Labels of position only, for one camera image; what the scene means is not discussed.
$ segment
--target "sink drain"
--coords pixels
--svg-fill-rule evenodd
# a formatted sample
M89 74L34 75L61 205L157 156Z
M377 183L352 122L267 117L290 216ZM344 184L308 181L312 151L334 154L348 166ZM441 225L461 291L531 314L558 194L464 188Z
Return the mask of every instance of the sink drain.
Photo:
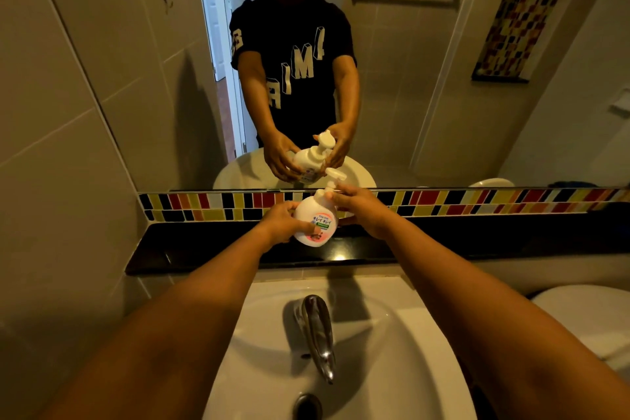
M321 420L323 416L319 399L311 394L300 395L293 407L293 420Z

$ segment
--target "soap bottle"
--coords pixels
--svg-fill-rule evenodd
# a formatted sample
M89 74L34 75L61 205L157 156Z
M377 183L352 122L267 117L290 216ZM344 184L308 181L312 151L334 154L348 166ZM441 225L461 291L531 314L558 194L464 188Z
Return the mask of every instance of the soap bottle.
M332 168L326 168L326 174L334 178L334 180L326 184L326 189L319 189L313 196L309 196L302 201L295 209L293 215L295 219L308 221L314 225L318 225L321 229L321 233L319 234L295 234L295 239L307 246L323 246L333 236L337 229L337 223L339 222L337 208L325 195L335 190L337 182L345 181L346 175Z
M313 184L321 177L321 165L335 147L335 137L328 130L319 133L318 141L319 145L295 153L293 162L304 169L300 183Z

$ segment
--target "faucet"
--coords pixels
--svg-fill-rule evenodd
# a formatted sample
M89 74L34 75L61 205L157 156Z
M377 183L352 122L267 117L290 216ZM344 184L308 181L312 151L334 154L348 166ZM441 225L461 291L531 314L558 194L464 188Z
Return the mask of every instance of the faucet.
M316 295L306 296L295 303L293 311L311 352L315 367L328 384L335 379L333 327L326 302Z

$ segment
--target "black niche ledge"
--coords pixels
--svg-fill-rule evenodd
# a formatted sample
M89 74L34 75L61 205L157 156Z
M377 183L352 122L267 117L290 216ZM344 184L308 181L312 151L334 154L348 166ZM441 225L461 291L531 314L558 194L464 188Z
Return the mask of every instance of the black niche ledge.
M630 203L562 215L490 215L410 218L470 261L630 252ZM156 223L149 226L125 272L189 273L256 225L250 221ZM387 244L360 226L337 229L322 247L291 239L263 255L260 269L395 263Z

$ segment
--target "bathroom wall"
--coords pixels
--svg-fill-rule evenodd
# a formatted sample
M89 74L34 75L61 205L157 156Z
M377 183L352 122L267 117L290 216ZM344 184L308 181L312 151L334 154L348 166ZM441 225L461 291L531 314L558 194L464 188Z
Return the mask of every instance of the bathroom wall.
M345 0L362 82L350 152L360 163L409 165L457 20L457 9L439 4L452 2Z
M54 1L138 190L212 186L227 157L201 0Z
M495 177L595 0L571 0L529 84L471 82L470 77L501 0L474 0L445 74L435 111L412 169L426 185L469 185Z
M0 13L0 417L19 419L143 294L123 268L146 220L52 1Z
M630 182L630 0L597 0L500 170L517 185Z

